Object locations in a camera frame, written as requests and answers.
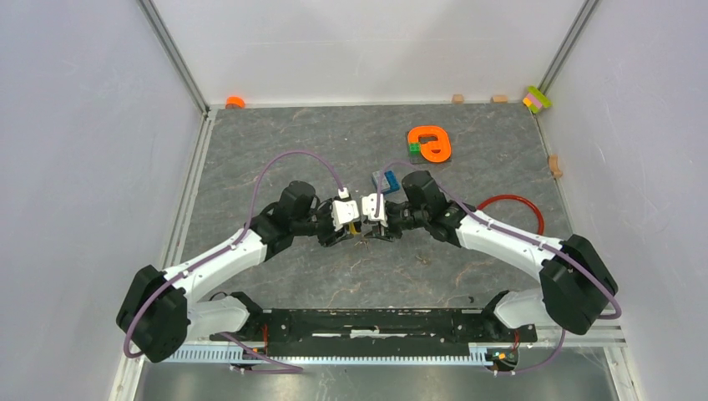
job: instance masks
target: white enclosure panel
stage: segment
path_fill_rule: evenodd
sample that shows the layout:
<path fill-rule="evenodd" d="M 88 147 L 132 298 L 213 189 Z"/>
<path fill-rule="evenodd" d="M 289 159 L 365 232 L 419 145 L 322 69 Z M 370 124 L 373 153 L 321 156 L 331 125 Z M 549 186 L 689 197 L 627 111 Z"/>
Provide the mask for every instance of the white enclosure panel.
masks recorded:
<path fill-rule="evenodd" d="M 705 399 L 708 3 L 605 1 L 541 117 L 575 229 L 619 284 L 647 399 Z"/>
<path fill-rule="evenodd" d="M 0 399 L 106 399 L 200 114 L 132 1 L 0 13 Z"/>
<path fill-rule="evenodd" d="M 582 0 L 154 0 L 206 100 L 520 99 Z"/>

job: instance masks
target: blue block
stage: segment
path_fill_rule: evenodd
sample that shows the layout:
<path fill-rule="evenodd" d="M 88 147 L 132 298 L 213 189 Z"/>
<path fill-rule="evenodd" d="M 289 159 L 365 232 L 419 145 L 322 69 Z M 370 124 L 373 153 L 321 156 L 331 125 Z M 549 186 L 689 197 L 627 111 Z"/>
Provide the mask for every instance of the blue block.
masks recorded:
<path fill-rule="evenodd" d="M 398 180 L 396 180 L 396 176 L 393 175 L 393 171 L 389 170 L 385 172 L 384 176 L 386 177 L 386 181 L 388 181 L 388 185 L 391 187 L 391 190 L 388 192 L 389 194 L 401 189 L 401 186 L 398 184 Z"/>

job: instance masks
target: red o-ring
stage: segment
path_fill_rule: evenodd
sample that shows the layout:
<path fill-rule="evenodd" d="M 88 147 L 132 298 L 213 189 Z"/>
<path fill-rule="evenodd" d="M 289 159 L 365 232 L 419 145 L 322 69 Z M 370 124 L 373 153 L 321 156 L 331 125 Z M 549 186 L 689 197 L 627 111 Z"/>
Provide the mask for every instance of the red o-ring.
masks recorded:
<path fill-rule="evenodd" d="M 522 196 L 519 195 L 511 195 L 511 194 L 504 194 L 504 195 L 496 195 L 492 196 L 491 198 L 485 200 L 484 202 L 480 203 L 479 206 L 477 206 L 477 209 L 482 210 L 485 207 L 493 204 L 496 201 L 504 201 L 504 200 L 509 200 L 509 201 L 519 201 L 529 208 L 531 208 L 532 211 L 534 211 L 534 214 L 536 215 L 536 218 L 539 220 L 539 229 L 536 231 L 537 234 L 542 236 L 544 234 L 544 229 L 546 228 L 546 223 L 544 222 L 544 215 L 541 214 L 541 211 L 539 210 L 536 205 L 531 200 L 528 200 Z"/>

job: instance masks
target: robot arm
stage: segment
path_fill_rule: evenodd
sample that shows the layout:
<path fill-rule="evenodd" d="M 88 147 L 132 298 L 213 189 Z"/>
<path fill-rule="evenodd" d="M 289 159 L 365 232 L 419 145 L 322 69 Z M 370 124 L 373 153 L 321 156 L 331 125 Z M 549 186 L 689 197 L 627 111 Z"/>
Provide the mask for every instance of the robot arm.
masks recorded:
<path fill-rule="evenodd" d="M 370 237 L 391 241 L 404 230 L 422 227 L 438 241 L 481 251 L 515 266 L 541 284 L 523 292 L 502 292 L 487 306 L 507 328 L 525 324 L 558 324 L 585 334 L 608 304 L 607 298 L 580 272 L 546 246 L 570 255 L 613 295 L 617 284 L 590 242 L 572 235 L 567 241 L 535 235 L 495 221 L 474 206 L 465 205 L 477 218 L 468 216 L 445 195 L 427 171 L 415 171 L 402 180 L 408 202 L 383 203 L 377 214 L 376 194 L 362 200 L 364 222 L 373 224 Z M 533 238 L 532 245 L 521 238 Z"/>
<path fill-rule="evenodd" d="M 322 246 L 333 246 L 353 237 L 352 229 L 361 229 L 358 220 L 357 203 L 346 189 L 339 196 L 320 202 L 311 185 L 293 181 L 277 202 L 251 220 L 240 243 L 235 241 L 243 229 L 194 259 L 162 272 L 152 266 L 140 269 L 116 323 L 127 332 L 146 299 L 167 281 L 182 276 L 148 307 L 134 331 L 133 342 L 150 361 L 166 359 L 184 341 L 216 332 L 236 332 L 250 315 L 248 301 L 232 296 L 209 302 L 199 300 L 222 282 L 284 251 L 295 236 L 317 236 Z M 199 268 L 187 272 L 195 263 L 200 264 Z"/>
<path fill-rule="evenodd" d="M 617 286 L 594 248 L 580 236 L 567 241 L 536 236 L 492 220 L 473 206 L 477 219 L 468 216 L 445 195 L 427 171 L 416 171 L 402 180 L 408 201 L 385 202 L 377 213 L 376 194 L 362 199 L 363 223 L 372 225 L 369 237 L 386 241 L 401 238 L 402 232 L 424 228 L 438 241 L 481 251 L 515 266 L 541 283 L 540 289 L 501 292 L 482 311 L 490 321 L 491 332 L 508 330 L 530 323 L 556 322 L 576 334 L 585 334 L 598 318 L 608 300 L 578 272 L 574 272 L 543 244 L 560 248 L 615 294 Z M 502 227 L 507 233 L 492 225 Z M 322 246 L 353 237 L 362 231 L 357 203 L 348 191 L 320 202 L 315 189 L 293 181 L 281 198 L 254 217 L 244 239 L 231 238 L 196 258 L 158 272 L 147 266 L 135 276 L 116 322 L 125 332 L 146 299 L 178 275 L 183 277 L 147 307 L 137 323 L 133 342 L 152 362 L 169 357 L 186 340 L 207 337 L 217 332 L 239 331 L 252 309 L 247 297 L 225 297 L 198 302 L 208 292 L 245 269 L 269 260 L 288 248 L 295 236 L 317 236 Z M 535 238 L 542 245 L 531 245 L 509 233 Z M 199 269 L 185 269 L 199 263 Z"/>

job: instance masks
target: gray marble floor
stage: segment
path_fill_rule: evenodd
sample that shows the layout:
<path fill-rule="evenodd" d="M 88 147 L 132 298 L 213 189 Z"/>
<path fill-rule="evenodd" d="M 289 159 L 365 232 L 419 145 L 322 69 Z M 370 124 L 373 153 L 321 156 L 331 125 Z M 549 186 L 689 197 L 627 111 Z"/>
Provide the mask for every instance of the gray marble floor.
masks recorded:
<path fill-rule="evenodd" d="M 184 244 L 183 259 L 200 254 L 243 225 L 255 178 L 286 150 L 329 160 L 355 197 L 371 193 L 371 173 L 407 158 L 405 134 L 439 125 L 453 144 L 453 161 L 429 165 L 433 177 L 476 205 L 504 193 L 527 197 L 543 212 L 548 236 L 570 233 L 550 175 L 538 128 L 521 104 L 440 104 L 284 109 L 231 109 L 216 115 Z M 408 170 L 394 168 L 400 180 Z M 336 194 L 327 170 L 307 156 L 284 159 L 266 173 L 257 210 L 276 201 L 292 180 L 311 183 L 322 198 Z M 405 199 L 402 191 L 387 197 Z M 529 231 L 534 214 L 500 202 L 485 210 Z M 217 290 L 244 291 L 263 307 L 483 306 L 504 289 L 537 286 L 521 271 L 479 252 L 409 231 L 395 243 L 358 240 L 321 248 L 314 238 L 251 268 Z"/>

